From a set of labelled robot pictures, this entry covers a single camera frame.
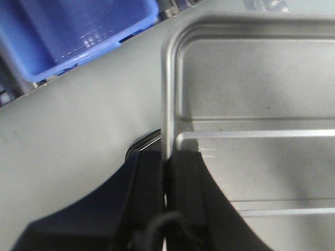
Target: stainless steel panel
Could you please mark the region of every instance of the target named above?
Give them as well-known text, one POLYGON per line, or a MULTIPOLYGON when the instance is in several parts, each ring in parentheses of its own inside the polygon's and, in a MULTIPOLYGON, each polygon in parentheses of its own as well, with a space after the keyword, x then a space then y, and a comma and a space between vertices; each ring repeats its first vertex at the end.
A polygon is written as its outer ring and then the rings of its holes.
POLYGON ((165 158, 200 151, 275 250, 333 250, 335 19, 199 15, 163 55, 165 158))

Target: black cable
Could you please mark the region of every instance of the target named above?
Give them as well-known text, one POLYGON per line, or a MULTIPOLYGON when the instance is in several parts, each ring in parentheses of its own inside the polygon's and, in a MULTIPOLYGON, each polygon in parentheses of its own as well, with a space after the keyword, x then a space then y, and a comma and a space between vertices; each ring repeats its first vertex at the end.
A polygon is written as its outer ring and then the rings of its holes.
POLYGON ((167 212, 154 218, 149 223, 144 234, 143 251, 156 251, 157 240, 160 238, 163 228, 171 224, 175 224, 181 228, 187 240, 195 247, 194 250, 200 250, 198 241, 186 218, 179 212, 167 212))

